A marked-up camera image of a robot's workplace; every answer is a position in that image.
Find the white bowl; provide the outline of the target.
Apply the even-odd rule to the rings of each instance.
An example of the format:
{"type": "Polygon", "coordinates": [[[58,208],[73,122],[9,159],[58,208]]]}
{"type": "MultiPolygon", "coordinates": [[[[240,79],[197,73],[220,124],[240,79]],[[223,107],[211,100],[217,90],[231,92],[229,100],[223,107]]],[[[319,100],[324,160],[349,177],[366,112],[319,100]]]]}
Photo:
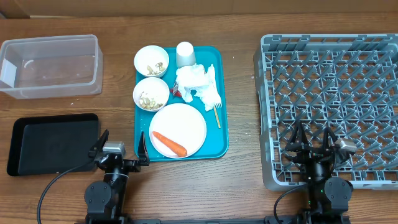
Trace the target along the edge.
{"type": "Polygon", "coordinates": [[[139,81],[133,90],[132,98],[140,109],[156,112],[168,102],[170,90],[166,82],[160,78],[150,77],[139,81]]]}
{"type": "Polygon", "coordinates": [[[161,78],[169,66],[169,55],[165,49],[157,45],[141,48],[134,57],[134,66],[144,77],[161,78]]]}

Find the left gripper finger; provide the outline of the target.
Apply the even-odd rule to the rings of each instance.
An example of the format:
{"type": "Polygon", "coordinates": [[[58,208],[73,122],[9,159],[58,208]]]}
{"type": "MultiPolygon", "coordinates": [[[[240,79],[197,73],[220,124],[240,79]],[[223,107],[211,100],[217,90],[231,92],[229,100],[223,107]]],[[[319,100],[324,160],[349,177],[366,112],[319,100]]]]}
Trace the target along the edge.
{"type": "Polygon", "coordinates": [[[139,145],[137,148],[137,156],[139,158],[139,163],[141,166],[148,166],[150,164],[150,159],[146,148],[145,134],[143,131],[141,132],[139,145]]]}
{"type": "Polygon", "coordinates": [[[106,129],[101,137],[93,144],[93,146],[88,151],[88,157],[96,157],[99,152],[102,152],[108,138],[109,131],[106,129]]]}

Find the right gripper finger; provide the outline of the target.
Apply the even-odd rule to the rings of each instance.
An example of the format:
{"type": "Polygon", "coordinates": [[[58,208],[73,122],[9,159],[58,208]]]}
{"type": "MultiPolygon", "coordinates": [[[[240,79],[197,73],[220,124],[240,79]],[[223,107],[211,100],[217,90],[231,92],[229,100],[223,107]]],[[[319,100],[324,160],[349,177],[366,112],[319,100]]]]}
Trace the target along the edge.
{"type": "Polygon", "coordinates": [[[338,140],[331,128],[324,129],[322,149],[326,152],[335,152],[335,142],[338,140]]]}
{"type": "Polygon", "coordinates": [[[285,147],[286,151],[309,151],[310,145],[305,135],[305,130],[301,121],[295,122],[293,133],[285,147]]]}

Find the orange carrot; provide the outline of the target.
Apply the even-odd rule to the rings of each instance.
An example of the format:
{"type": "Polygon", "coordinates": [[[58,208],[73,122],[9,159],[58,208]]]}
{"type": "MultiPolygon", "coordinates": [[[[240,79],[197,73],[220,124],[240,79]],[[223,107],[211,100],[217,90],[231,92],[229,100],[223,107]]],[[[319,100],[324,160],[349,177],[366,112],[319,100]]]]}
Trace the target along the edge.
{"type": "Polygon", "coordinates": [[[172,152],[174,152],[178,157],[185,157],[187,155],[187,150],[180,144],[170,140],[169,138],[163,136],[157,131],[153,131],[152,134],[165,146],[167,146],[172,152]]]}

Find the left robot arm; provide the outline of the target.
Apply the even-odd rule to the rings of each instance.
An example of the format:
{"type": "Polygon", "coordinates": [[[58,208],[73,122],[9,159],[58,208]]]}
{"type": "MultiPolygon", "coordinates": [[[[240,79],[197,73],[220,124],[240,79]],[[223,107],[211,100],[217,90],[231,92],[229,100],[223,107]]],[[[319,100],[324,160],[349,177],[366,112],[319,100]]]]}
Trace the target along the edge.
{"type": "Polygon", "coordinates": [[[141,133],[138,145],[138,158],[126,159],[123,142],[108,140],[106,130],[94,143],[88,153],[97,168],[104,171],[102,181],[90,184],[85,190],[87,204],[86,223],[134,223],[124,212],[124,199],[131,172],[140,172],[142,166],[150,164],[146,148],[145,134],[141,133]]]}

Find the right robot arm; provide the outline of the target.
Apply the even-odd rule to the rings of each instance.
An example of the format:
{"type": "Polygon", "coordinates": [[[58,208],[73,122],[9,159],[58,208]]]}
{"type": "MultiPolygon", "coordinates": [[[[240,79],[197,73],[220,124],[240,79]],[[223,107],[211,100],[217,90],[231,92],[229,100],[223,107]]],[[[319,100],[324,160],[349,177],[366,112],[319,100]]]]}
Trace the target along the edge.
{"type": "Polygon", "coordinates": [[[308,209],[303,209],[292,223],[349,223],[343,214],[348,211],[353,193],[350,181],[334,177],[338,164],[346,162],[358,148],[351,139],[338,138],[330,128],[323,130],[320,147],[310,145],[300,121],[296,122],[286,151],[294,152],[287,159],[299,165],[308,192],[308,209]]]}

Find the white round plate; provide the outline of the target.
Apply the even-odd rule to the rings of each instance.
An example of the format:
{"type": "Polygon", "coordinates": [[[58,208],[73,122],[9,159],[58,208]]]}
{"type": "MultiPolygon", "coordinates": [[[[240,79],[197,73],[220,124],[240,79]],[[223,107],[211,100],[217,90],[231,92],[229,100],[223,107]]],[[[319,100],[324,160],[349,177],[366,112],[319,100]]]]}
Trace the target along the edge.
{"type": "Polygon", "coordinates": [[[152,118],[149,138],[155,150],[169,159],[186,159],[196,153],[204,144],[207,134],[206,121],[194,107],[184,103],[165,106],[152,118]],[[153,134],[157,131],[187,150],[185,157],[178,157],[153,134]]]}

